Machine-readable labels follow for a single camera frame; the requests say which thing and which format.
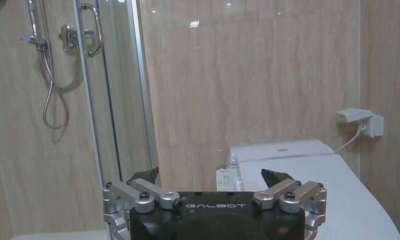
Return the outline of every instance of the tiled wall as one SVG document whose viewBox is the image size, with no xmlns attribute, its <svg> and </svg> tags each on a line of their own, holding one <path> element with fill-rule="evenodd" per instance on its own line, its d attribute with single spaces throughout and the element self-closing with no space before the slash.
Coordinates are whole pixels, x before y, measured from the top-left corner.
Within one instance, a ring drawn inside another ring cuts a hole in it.
<svg viewBox="0 0 400 240">
<path fill-rule="evenodd" d="M 320 139 L 355 129 L 360 0 L 141 0 L 161 182 L 213 190 L 230 146 Z M 360 172 L 356 145 L 344 152 Z"/>
<path fill-rule="evenodd" d="M 361 107 L 385 126 L 380 139 L 363 141 L 360 176 L 400 231 L 400 0 L 364 0 L 361 12 Z"/>
<path fill-rule="evenodd" d="M 56 81 L 66 85 L 76 57 L 62 53 L 57 34 L 61 24 L 74 25 L 73 1 L 46 0 L 45 9 Z M 6 202 L 14 235 L 104 229 L 84 83 L 64 95 L 65 131 L 48 129 L 41 120 L 46 87 L 36 48 L 20 41 L 30 32 L 26 1 L 8 0 L 0 11 L 0 188 L 6 195 L 0 201 Z M 49 117 L 61 120 L 61 105 L 54 103 Z"/>
</svg>

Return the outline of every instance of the screw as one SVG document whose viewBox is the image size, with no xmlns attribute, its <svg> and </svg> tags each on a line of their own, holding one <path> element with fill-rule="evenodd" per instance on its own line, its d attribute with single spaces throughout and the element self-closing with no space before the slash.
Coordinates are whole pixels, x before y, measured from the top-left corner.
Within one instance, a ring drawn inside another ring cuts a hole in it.
<svg viewBox="0 0 400 240">
<path fill-rule="evenodd" d="M 149 199 L 149 193 L 148 192 L 141 192 L 140 194 L 138 194 L 138 199 L 142 199 L 142 200 L 145 200 L 145 199 Z"/>
<path fill-rule="evenodd" d="M 285 199 L 294 199 L 294 192 L 286 191 L 286 192 L 284 193 L 284 198 L 285 198 Z"/>
<path fill-rule="evenodd" d="M 173 195 L 174 195 L 174 192 L 172 192 L 172 191 L 169 191 L 166 194 L 164 194 L 164 196 L 168 197 L 168 198 L 173 197 Z"/>
</svg>

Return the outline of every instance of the white cable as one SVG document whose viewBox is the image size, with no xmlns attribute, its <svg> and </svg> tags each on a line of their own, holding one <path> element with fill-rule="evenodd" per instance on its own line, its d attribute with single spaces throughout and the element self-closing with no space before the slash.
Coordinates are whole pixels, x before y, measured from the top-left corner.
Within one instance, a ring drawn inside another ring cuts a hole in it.
<svg viewBox="0 0 400 240">
<path fill-rule="evenodd" d="M 340 148 L 334 151 L 334 153 L 342 150 L 356 140 L 356 138 L 360 136 L 364 130 L 365 130 L 365 126 L 360 123 L 357 126 L 357 132 L 355 133 L 352 139 L 349 139 L 349 141 L 342 146 L 340 146 Z"/>
</svg>

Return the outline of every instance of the toilet lid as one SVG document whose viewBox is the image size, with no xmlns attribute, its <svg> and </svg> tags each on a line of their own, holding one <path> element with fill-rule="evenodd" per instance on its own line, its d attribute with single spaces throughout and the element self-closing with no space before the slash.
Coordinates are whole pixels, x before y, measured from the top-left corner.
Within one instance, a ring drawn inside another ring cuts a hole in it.
<svg viewBox="0 0 400 240">
<path fill-rule="evenodd" d="M 400 240 L 384 208 L 337 154 L 240 161 L 244 191 L 266 189 L 261 169 L 288 173 L 302 183 L 324 184 L 325 223 L 318 227 L 316 240 Z"/>
</svg>

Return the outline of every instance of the robotic hand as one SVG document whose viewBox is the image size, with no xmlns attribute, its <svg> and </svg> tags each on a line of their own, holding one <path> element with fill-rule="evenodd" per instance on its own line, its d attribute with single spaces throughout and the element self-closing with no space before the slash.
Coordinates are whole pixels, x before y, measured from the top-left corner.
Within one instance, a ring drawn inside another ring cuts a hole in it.
<svg viewBox="0 0 400 240">
<path fill-rule="evenodd" d="M 326 190 L 262 169 L 258 192 L 165 192 L 158 169 L 102 190 L 104 220 L 116 240 L 312 240 L 325 221 Z"/>
</svg>

